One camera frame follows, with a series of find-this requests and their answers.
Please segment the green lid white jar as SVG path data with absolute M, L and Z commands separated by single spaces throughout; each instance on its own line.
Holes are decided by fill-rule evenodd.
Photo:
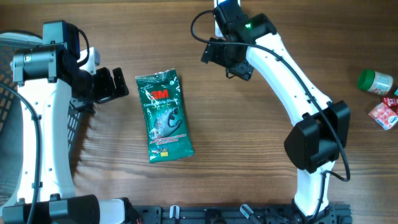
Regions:
M 357 88 L 379 96 L 395 95 L 397 82 L 391 75 L 374 70 L 363 70 L 359 75 Z

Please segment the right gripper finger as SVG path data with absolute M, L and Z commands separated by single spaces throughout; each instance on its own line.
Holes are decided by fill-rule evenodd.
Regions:
M 253 71 L 254 67 L 247 60 L 229 69 L 230 74 L 245 81 L 249 81 L 251 79 Z
M 207 44 L 204 49 L 204 52 L 201 56 L 201 62 L 203 62 L 205 64 L 208 64 L 209 62 L 211 62 L 212 58 L 213 58 L 214 50 L 215 50 L 215 48 L 214 48 L 213 44 Z

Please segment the red coffee stick sachet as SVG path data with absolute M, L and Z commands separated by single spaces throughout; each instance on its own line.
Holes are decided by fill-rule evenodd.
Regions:
M 383 98 L 382 98 L 382 102 L 383 102 L 386 106 L 388 106 L 388 107 L 390 107 L 390 108 L 393 108 L 393 107 L 397 107 L 397 106 L 398 106 L 398 98 L 383 97 Z

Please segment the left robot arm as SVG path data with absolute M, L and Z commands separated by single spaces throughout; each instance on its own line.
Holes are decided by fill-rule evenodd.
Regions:
M 16 203 L 4 223 L 140 223 L 128 198 L 76 196 L 69 164 L 68 112 L 127 96 L 120 68 L 99 68 L 85 33 L 66 21 L 46 22 L 42 41 L 15 52 L 11 68 L 22 103 L 23 162 Z

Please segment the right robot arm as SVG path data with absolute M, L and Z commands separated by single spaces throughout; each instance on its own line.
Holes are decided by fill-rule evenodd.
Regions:
M 347 161 L 348 106 L 333 102 L 307 78 L 265 14 L 249 17 L 234 0 L 215 1 L 210 13 L 216 35 L 206 41 L 202 61 L 221 65 L 227 78 L 249 80 L 253 72 L 264 77 L 292 123 L 284 149 L 297 168 L 295 211 L 305 223 L 320 220 L 331 208 L 333 166 Z

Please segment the green snack bag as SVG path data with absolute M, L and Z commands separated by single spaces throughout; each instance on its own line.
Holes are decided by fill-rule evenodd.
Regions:
M 193 156 L 177 72 L 171 69 L 139 76 L 136 84 L 146 122 L 149 162 Z

